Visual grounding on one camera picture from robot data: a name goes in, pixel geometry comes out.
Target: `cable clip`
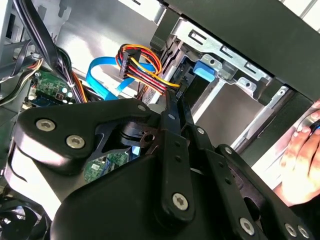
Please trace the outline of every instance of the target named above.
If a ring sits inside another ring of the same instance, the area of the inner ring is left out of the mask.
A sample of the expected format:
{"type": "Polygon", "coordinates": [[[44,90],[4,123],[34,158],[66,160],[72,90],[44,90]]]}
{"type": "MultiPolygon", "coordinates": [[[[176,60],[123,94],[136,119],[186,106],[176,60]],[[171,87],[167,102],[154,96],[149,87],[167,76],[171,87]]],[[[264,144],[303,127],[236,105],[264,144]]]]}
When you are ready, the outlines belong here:
{"type": "Polygon", "coordinates": [[[69,82],[68,82],[68,86],[70,87],[70,88],[74,88],[75,87],[75,83],[73,83],[73,84],[70,84],[69,82]]]}

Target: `hand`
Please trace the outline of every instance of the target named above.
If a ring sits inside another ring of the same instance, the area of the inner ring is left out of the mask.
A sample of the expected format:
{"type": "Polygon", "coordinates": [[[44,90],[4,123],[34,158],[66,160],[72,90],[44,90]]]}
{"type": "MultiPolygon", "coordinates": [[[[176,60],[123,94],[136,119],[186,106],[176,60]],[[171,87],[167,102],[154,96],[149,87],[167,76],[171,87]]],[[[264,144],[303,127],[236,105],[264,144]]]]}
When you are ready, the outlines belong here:
{"type": "MultiPolygon", "coordinates": [[[[320,107],[320,101],[314,107],[320,107]]],[[[311,115],[320,119],[320,110],[311,115]]],[[[320,129],[295,132],[281,161],[282,183],[274,192],[287,205],[303,204],[320,194],[320,129]]]]}

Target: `screw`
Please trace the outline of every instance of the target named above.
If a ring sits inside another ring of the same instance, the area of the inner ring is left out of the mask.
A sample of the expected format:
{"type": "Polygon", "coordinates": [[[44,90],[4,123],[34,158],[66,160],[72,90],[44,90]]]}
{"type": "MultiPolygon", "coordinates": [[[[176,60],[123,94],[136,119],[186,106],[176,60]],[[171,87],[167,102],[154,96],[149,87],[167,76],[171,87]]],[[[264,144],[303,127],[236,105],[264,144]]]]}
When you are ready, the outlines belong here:
{"type": "Polygon", "coordinates": [[[225,147],[224,150],[228,153],[228,154],[232,154],[232,150],[228,147],[225,147]]]}
{"type": "Polygon", "coordinates": [[[141,111],[144,111],[144,112],[146,111],[146,108],[142,105],[138,105],[138,109],[140,109],[141,111]]]}
{"type": "Polygon", "coordinates": [[[171,118],[171,119],[173,119],[173,120],[176,119],[175,116],[173,116],[172,114],[168,114],[168,116],[169,116],[169,118],[171,118]]]}
{"type": "Polygon", "coordinates": [[[66,144],[73,149],[82,149],[85,146],[85,140],[78,135],[71,135],[66,138],[66,144]]]}
{"type": "Polygon", "coordinates": [[[285,226],[285,229],[288,231],[288,233],[292,237],[296,237],[297,236],[296,230],[294,230],[294,228],[289,223],[286,223],[284,226],[285,226]]]}
{"type": "Polygon", "coordinates": [[[242,218],[240,218],[239,222],[240,222],[242,229],[247,234],[249,234],[250,236],[253,236],[255,234],[255,228],[248,219],[242,217],[242,218]]]}
{"type": "Polygon", "coordinates": [[[197,130],[198,130],[199,133],[205,134],[205,131],[202,128],[198,127],[197,130]]]}
{"type": "Polygon", "coordinates": [[[309,234],[302,226],[298,225],[298,230],[306,239],[310,238],[309,234]]]}
{"type": "Polygon", "coordinates": [[[44,132],[51,132],[56,128],[56,125],[53,121],[48,119],[40,119],[35,123],[36,127],[44,132]]]}
{"type": "Polygon", "coordinates": [[[181,211],[185,211],[188,209],[188,201],[185,196],[180,193],[175,193],[172,196],[173,204],[180,209],[181,211]]]}

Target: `finger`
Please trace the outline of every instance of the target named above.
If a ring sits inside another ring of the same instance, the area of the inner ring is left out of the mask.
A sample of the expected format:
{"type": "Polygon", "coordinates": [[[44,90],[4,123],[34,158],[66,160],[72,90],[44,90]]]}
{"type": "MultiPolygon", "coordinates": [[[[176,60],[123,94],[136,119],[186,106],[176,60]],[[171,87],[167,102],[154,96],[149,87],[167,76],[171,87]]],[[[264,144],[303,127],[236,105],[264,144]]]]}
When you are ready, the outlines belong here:
{"type": "Polygon", "coordinates": [[[315,152],[315,155],[313,157],[313,160],[310,166],[310,171],[309,171],[309,178],[312,179],[313,181],[320,181],[320,146],[318,146],[315,152]]]}
{"type": "Polygon", "coordinates": [[[320,142],[320,129],[317,129],[314,134],[302,146],[298,157],[296,158],[294,173],[296,177],[308,176],[311,161],[315,152],[318,149],[320,142]]]}
{"type": "Polygon", "coordinates": [[[305,126],[303,127],[302,131],[298,132],[297,134],[293,134],[294,137],[288,144],[288,147],[280,161],[280,165],[285,172],[290,172],[294,169],[298,154],[308,139],[310,131],[310,128],[305,126]]]}
{"type": "Polygon", "coordinates": [[[317,110],[317,111],[313,112],[310,116],[315,121],[319,120],[320,119],[320,110],[317,110]]]}
{"type": "Polygon", "coordinates": [[[316,101],[313,105],[312,105],[313,108],[317,109],[317,108],[320,108],[320,99],[318,101],[316,101]]]}

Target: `fingernail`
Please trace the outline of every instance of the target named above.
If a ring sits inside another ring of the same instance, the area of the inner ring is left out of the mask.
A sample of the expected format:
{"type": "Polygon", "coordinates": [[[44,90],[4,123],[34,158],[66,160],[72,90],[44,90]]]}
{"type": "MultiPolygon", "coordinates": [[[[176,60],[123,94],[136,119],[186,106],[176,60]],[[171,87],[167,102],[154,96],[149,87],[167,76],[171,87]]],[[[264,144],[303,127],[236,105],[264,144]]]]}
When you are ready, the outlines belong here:
{"type": "Polygon", "coordinates": [[[306,134],[306,133],[310,132],[310,128],[307,127],[307,126],[304,126],[304,127],[302,128],[302,132],[303,132],[304,134],[306,134]]]}
{"type": "Polygon", "coordinates": [[[313,119],[318,119],[319,113],[316,111],[316,112],[314,112],[314,113],[311,114],[311,117],[312,117],[313,119]]]}
{"type": "Polygon", "coordinates": [[[312,105],[313,108],[319,108],[320,107],[320,101],[316,101],[313,105],[312,105]]]}

